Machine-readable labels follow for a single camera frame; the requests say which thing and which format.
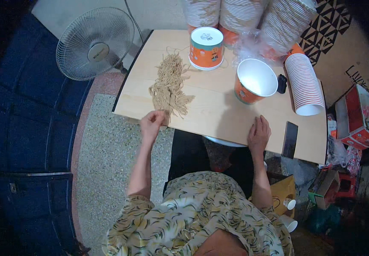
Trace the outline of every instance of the woman's hand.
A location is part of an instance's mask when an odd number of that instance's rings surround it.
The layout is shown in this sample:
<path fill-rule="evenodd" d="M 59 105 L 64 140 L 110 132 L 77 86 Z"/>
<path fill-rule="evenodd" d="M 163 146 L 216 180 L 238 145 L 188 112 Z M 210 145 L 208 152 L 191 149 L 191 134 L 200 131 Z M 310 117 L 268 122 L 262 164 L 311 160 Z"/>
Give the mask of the woman's hand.
<path fill-rule="evenodd" d="M 247 137 L 248 148 L 251 151 L 253 162 L 264 161 L 263 154 L 270 135 L 271 129 L 267 119 L 262 115 L 260 117 L 256 117 L 255 124 L 251 126 Z"/>
<path fill-rule="evenodd" d="M 152 146 L 155 141 L 159 128 L 165 120 L 164 111 L 151 111 L 140 121 L 140 129 L 142 132 L 142 143 Z"/>

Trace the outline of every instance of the terrazzo floor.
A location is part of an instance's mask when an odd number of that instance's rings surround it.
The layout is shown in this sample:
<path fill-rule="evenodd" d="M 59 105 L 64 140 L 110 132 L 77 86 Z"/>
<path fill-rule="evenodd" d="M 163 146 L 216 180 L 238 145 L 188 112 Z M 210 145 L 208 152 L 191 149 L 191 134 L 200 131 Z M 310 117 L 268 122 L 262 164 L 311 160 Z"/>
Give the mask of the terrazzo floor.
<path fill-rule="evenodd" d="M 79 152 L 77 203 L 83 243 L 90 256 L 103 255 L 100 244 L 125 199 L 125 188 L 140 146 L 140 127 L 113 114 L 116 96 L 94 97 Z M 152 151 L 152 195 L 162 201 L 170 167 L 174 129 L 159 132 Z"/>

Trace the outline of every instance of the smartphone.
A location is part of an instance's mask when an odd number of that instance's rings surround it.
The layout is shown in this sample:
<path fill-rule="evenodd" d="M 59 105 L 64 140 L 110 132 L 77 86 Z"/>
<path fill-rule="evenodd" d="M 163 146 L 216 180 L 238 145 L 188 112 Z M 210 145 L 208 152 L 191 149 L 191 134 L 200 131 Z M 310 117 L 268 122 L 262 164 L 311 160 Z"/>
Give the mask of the smartphone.
<path fill-rule="evenodd" d="M 287 122 L 287 127 L 285 128 L 283 153 L 281 155 L 291 159 L 294 158 L 295 146 L 297 145 L 297 135 L 298 126 L 291 122 Z"/>

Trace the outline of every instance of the fan grille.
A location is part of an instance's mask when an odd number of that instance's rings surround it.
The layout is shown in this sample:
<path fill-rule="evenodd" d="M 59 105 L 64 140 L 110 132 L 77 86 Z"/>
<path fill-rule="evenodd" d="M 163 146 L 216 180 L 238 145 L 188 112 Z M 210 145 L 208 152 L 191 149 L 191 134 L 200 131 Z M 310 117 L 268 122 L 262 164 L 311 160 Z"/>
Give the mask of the fan grille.
<path fill-rule="evenodd" d="M 56 59 L 67 77 L 86 81 L 118 65 L 129 51 L 135 29 L 132 19 L 112 7 L 93 9 L 76 18 L 59 39 Z M 89 61 L 92 46 L 104 43 L 108 55 L 99 62 Z"/>

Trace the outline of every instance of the floral blouse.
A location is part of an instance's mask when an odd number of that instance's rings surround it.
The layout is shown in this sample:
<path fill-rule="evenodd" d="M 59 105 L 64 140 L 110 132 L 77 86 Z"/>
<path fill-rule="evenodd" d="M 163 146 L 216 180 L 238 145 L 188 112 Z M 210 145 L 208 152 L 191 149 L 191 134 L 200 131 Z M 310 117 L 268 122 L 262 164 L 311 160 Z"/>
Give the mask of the floral blouse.
<path fill-rule="evenodd" d="M 193 255 L 218 228 L 238 237 L 248 255 L 293 255 L 291 238 L 272 207 L 258 209 L 231 177 L 194 172 L 170 181 L 161 205 L 128 196 L 106 233 L 106 255 Z"/>

